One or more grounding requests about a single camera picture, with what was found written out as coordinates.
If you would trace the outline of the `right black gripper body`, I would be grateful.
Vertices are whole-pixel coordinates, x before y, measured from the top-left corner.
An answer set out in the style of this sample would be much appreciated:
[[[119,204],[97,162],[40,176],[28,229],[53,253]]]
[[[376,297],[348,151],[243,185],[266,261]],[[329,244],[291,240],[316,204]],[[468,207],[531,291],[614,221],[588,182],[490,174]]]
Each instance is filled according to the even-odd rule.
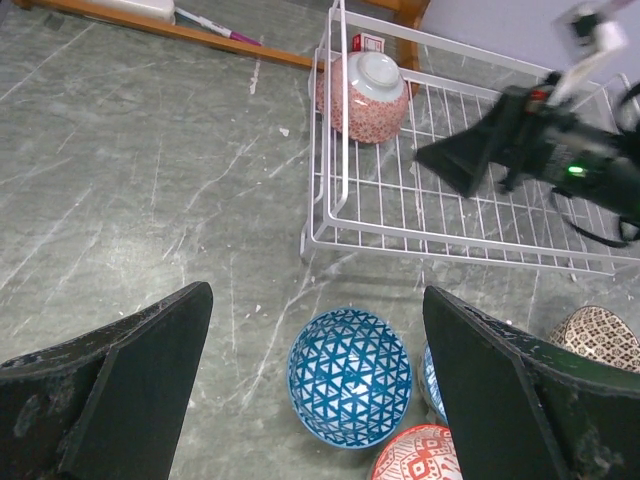
[[[504,153],[507,175],[503,191],[526,179],[546,182],[563,195],[625,193],[625,128],[618,116],[610,132],[582,122],[571,110],[573,100],[550,106],[561,74],[549,74],[530,91],[524,119]]]

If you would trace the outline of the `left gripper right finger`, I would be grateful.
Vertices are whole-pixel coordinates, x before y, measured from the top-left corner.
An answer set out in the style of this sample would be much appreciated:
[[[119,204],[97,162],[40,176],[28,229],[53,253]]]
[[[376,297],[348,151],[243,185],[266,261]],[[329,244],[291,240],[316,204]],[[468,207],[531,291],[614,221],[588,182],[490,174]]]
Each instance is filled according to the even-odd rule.
[[[636,479],[639,376],[424,291],[436,380],[466,479]]]

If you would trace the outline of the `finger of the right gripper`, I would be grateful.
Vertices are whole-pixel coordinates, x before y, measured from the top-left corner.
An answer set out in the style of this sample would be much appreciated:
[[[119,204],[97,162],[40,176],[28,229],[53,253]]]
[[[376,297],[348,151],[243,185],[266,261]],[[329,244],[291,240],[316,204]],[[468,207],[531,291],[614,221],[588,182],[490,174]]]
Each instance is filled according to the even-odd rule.
[[[521,124],[524,87],[507,87],[498,101],[468,129],[416,150],[415,161],[457,194],[473,197],[490,162],[513,140]]]

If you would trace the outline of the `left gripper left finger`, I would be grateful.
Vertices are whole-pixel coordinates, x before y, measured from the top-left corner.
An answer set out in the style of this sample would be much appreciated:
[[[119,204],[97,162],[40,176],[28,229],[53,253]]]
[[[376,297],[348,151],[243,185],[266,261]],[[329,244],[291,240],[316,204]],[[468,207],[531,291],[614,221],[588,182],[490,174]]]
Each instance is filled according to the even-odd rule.
[[[194,282],[2,363],[2,478],[168,478],[212,309]]]

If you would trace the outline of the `red swirl pattern bowl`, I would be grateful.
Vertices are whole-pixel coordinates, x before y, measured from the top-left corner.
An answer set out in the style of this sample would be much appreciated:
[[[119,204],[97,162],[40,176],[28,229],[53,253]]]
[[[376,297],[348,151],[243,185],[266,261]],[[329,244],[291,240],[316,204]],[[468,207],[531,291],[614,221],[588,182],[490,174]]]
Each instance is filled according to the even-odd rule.
[[[395,436],[380,452],[367,478],[456,480],[463,476],[450,430],[424,424]]]

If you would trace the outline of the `pink floral pattern bowl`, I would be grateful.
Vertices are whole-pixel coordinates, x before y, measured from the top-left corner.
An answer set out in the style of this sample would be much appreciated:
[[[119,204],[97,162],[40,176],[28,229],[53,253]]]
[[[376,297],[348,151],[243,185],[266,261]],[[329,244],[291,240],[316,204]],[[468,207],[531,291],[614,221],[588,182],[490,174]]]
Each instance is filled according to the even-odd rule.
[[[396,136],[408,112],[408,84],[388,55],[351,52],[336,58],[315,87],[316,109],[328,112],[333,129],[364,144],[384,143]]]

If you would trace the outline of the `brown lattice pattern bowl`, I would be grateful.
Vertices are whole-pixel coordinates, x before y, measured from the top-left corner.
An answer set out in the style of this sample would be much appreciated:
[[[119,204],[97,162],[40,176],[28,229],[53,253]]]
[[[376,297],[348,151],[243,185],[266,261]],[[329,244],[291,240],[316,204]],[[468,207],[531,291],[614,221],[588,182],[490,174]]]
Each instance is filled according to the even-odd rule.
[[[639,340],[616,314],[584,306],[549,334],[548,341],[574,354],[633,373],[639,372]]]

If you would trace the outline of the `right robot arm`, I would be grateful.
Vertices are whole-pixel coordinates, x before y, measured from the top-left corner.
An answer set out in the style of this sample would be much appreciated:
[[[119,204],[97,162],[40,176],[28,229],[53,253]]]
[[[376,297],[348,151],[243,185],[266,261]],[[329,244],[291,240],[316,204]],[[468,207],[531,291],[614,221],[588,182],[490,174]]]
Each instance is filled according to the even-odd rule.
[[[577,197],[615,214],[617,239],[574,229],[625,248],[639,239],[625,231],[639,225],[639,130],[589,125],[573,112],[573,99],[552,104],[561,77],[553,72],[532,88],[507,87],[476,124],[417,149],[415,160],[465,198],[476,194],[492,163],[506,169],[503,193],[528,179],[547,183],[552,197]]]

